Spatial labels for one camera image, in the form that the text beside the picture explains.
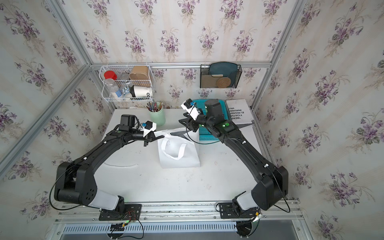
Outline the white insulated delivery bag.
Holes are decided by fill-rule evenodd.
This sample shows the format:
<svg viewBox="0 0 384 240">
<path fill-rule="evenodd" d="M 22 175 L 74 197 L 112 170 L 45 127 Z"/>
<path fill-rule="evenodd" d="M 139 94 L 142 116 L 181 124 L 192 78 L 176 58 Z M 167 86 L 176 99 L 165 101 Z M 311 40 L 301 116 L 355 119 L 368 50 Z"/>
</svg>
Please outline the white insulated delivery bag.
<svg viewBox="0 0 384 240">
<path fill-rule="evenodd" d="M 160 165 L 163 169 L 199 168 L 200 135 L 185 128 L 155 132 Z"/>
</svg>

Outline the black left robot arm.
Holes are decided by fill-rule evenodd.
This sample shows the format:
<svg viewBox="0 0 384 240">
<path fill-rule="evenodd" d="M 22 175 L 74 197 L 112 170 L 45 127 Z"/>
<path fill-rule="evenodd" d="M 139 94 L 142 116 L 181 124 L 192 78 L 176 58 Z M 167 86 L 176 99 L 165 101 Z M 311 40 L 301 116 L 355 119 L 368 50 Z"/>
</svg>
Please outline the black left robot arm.
<svg viewBox="0 0 384 240">
<path fill-rule="evenodd" d="M 112 154 L 124 146 L 137 141 L 142 141 L 147 146 L 148 143 L 161 139 L 155 135 L 156 128 L 156 123 L 151 121 L 141 124 L 135 115 L 122 115 L 120 124 L 89 152 L 73 162 L 64 162 L 58 166 L 57 179 L 51 190 L 54 199 L 58 202 L 124 213 L 124 198 L 99 190 L 94 175 Z"/>
</svg>

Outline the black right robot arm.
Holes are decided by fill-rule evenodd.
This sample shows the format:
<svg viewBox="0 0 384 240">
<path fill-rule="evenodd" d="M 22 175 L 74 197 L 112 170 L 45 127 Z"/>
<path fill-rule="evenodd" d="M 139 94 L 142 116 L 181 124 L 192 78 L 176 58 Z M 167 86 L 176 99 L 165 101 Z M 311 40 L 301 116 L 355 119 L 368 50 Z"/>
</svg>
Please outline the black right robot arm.
<svg viewBox="0 0 384 240">
<path fill-rule="evenodd" d="M 257 184 L 249 191 L 233 199 L 232 208 L 237 216 L 243 212 L 260 208 L 268 210 L 288 194 L 289 173 L 284 167 L 276 167 L 262 156 L 244 137 L 239 127 L 224 117 L 219 100 L 207 100 L 200 109 L 191 99 L 181 105 L 185 118 L 179 122 L 187 130 L 196 132 L 204 127 L 221 143 L 230 148 L 251 172 Z"/>
</svg>

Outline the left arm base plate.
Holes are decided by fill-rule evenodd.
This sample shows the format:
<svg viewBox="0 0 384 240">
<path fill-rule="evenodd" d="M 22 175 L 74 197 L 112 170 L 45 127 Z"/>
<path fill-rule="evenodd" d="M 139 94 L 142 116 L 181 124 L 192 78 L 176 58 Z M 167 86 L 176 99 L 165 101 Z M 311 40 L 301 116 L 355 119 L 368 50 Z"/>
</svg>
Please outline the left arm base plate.
<svg viewBox="0 0 384 240">
<path fill-rule="evenodd" d="M 122 212 L 101 210 L 99 221 L 134 221 L 141 215 L 142 204 L 125 204 Z"/>
</svg>

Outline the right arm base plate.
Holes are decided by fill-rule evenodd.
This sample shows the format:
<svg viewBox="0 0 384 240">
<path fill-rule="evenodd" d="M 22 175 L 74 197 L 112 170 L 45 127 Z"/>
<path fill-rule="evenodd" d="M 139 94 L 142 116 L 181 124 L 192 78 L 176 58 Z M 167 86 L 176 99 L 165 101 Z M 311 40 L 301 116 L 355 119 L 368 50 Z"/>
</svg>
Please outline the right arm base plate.
<svg viewBox="0 0 384 240">
<path fill-rule="evenodd" d="M 221 219 L 252 219 L 261 214 L 258 207 L 243 210 L 237 204 L 229 202 L 217 203 L 215 210 L 220 214 Z"/>
</svg>

